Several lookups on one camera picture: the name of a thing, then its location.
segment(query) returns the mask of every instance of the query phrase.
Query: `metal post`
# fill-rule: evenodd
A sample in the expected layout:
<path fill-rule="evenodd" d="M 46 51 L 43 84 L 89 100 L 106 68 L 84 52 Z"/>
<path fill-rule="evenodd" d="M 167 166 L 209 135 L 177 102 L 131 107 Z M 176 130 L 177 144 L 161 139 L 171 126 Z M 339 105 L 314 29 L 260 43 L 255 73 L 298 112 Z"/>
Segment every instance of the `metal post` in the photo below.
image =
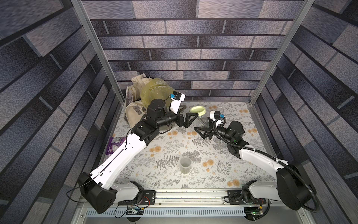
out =
<path fill-rule="evenodd" d="M 314 0 L 305 0 L 300 9 L 298 10 L 296 18 L 293 20 L 293 23 L 291 25 L 291 28 L 287 32 L 287 34 L 284 37 L 284 40 L 282 41 L 281 45 L 277 49 L 274 58 L 269 63 L 265 73 L 263 74 L 260 82 L 258 83 L 256 89 L 253 92 L 253 95 L 250 99 L 250 105 L 254 105 L 258 96 L 261 94 L 261 91 L 263 90 L 264 86 L 266 85 L 266 82 L 268 81 L 270 75 L 274 71 L 277 63 L 279 62 L 280 58 L 282 57 L 283 53 L 285 52 L 287 46 L 291 42 L 293 36 L 297 32 L 298 28 L 300 27 L 303 19 L 307 15 L 309 9 L 311 8 Z"/>
<path fill-rule="evenodd" d="M 261 137 L 262 143 L 266 149 L 266 152 L 273 157 L 277 157 L 276 153 L 274 151 L 274 148 L 272 147 L 271 142 L 266 134 L 266 131 L 261 123 L 261 120 L 258 116 L 255 106 L 248 104 L 247 108 L 250 112 L 253 122 L 255 123 L 256 129 L 258 130 L 258 133 L 260 134 L 260 137 Z"/>
<path fill-rule="evenodd" d="M 89 40 L 92 43 L 93 48 L 95 49 L 98 58 L 100 59 L 100 62 L 102 63 L 103 69 L 105 70 L 108 79 L 110 80 L 113 89 L 119 99 L 119 103 L 121 105 L 124 104 L 124 96 L 122 94 L 121 89 L 118 86 L 117 80 L 114 77 L 113 71 L 111 69 L 111 66 L 106 58 L 105 52 L 103 51 L 103 48 L 101 46 L 101 43 L 96 35 L 95 29 L 92 26 L 92 23 L 90 21 L 90 18 L 87 15 L 86 10 L 84 9 L 84 6 L 82 4 L 81 0 L 71 0 L 74 10 L 76 11 L 79 20 L 81 21 L 84 30 L 86 31 Z"/>

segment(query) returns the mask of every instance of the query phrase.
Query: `glass jar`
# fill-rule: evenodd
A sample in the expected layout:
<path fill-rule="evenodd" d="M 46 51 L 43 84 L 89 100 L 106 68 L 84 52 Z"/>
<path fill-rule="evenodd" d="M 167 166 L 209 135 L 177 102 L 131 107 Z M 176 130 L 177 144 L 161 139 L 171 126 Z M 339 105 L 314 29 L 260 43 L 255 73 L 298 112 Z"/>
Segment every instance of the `glass jar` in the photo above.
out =
<path fill-rule="evenodd" d="M 195 106 L 190 108 L 190 113 L 197 113 L 199 116 L 193 121 L 192 127 L 198 128 L 208 128 L 209 127 L 209 120 L 208 114 L 206 113 L 206 109 L 203 106 Z"/>

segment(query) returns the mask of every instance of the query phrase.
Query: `clear plastic cup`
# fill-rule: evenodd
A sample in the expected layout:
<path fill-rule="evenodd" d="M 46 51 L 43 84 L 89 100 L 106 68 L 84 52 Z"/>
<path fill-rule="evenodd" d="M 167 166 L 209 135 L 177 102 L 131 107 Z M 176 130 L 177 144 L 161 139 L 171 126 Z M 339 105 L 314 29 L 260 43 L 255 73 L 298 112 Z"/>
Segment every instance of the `clear plastic cup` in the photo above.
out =
<path fill-rule="evenodd" d="M 197 113 L 199 116 L 193 121 L 192 125 L 193 127 L 197 128 L 208 128 L 209 127 L 209 120 L 208 120 L 208 114 L 206 113 L 206 109 L 203 106 L 195 106 L 193 108 L 190 108 L 190 113 Z"/>
<path fill-rule="evenodd" d="M 192 166 L 192 160 L 189 157 L 183 156 L 179 159 L 179 168 L 181 173 L 183 174 L 189 173 L 191 166 Z"/>

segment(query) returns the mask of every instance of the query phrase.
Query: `fern print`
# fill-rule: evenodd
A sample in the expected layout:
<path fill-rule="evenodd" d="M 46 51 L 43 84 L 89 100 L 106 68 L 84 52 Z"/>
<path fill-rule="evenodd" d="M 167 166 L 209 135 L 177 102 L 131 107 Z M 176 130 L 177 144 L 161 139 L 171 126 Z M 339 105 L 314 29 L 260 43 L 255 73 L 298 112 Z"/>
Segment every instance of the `fern print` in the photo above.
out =
<path fill-rule="evenodd" d="M 156 164 L 157 164 L 157 168 L 159 168 L 161 170 L 161 168 L 163 169 L 167 169 L 167 167 L 170 167 L 170 169 L 173 169 L 173 167 L 176 166 L 176 163 L 179 161 L 179 157 L 177 156 L 164 156 L 162 159 L 159 159 Z"/>
<path fill-rule="evenodd" d="M 184 147 L 184 144 L 179 142 L 179 139 L 175 139 L 172 142 L 166 142 L 163 147 L 165 148 L 166 152 L 175 153 L 179 151 L 181 147 Z"/>
<path fill-rule="evenodd" d="M 245 129 L 243 140 L 265 151 L 246 103 L 185 101 L 184 104 L 187 108 L 182 112 L 183 115 L 193 106 L 201 105 L 207 112 L 222 107 L 226 117 L 225 127 L 234 120 L 241 122 Z M 113 141 L 124 137 L 130 128 L 124 115 L 122 110 Z M 174 126 L 170 135 L 158 135 L 128 163 L 116 178 L 114 186 L 136 181 L 147 189 L 225 189 L 233 186 L 233 180 L 239 180 L 240 186 L 250 180 L 275 181 L 273 176 L 254 164 L 231 155 L 226 144 L 217 137 L 202 139 L 193 132 L 193 127 Z M 181 156 L 188 156 L 192 160 L 192 168 L 187 174 L 179 170 Z"/>
<path fill-rule="evenodd" d="M 222 182 L 226 182 L 226 179 L 224 177 L 219 177 L 219 176 L 215 176 L 215 177 L 209 177 L 208 180 L 211 180 L 215 183 L 222 183 Z"/>
<path fill-rule="evenodd" d="M 187 129 L 185 127 L 176 127 L 176 130 L 182 134 L 185 134 L 187 132 Z"/>
<path fill-rule="evenodd" d="M 175 184 L 179 184 L 180 180 L 174 179 L 174 180 L 165 180 L 162 182 L 164 186 L 173 186 Z"/>
<path fill-rule="evenodd" d="M 201 157 L 199 151 L 195 150 L 193 152 L 184 152 L 183 156 L 187 156 L 190 158 L 190 160 L 192 161 L 192 163 L 200 163 L 201 162 Z"/>

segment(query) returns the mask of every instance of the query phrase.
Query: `red wire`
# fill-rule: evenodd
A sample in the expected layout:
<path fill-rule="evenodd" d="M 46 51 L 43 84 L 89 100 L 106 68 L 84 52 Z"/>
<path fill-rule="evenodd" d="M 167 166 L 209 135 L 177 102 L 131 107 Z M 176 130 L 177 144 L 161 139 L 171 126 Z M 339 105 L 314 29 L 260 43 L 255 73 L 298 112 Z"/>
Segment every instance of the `red wire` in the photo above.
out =
<path fill-rule="evenodd" d="M 148 199 L 148 207 L 150 206 L 150 200 L 149 200 L 149 198 L 147 198 L 146 196 L 143 196 L 143 197 L 145 197 L 146 199 Z"/>

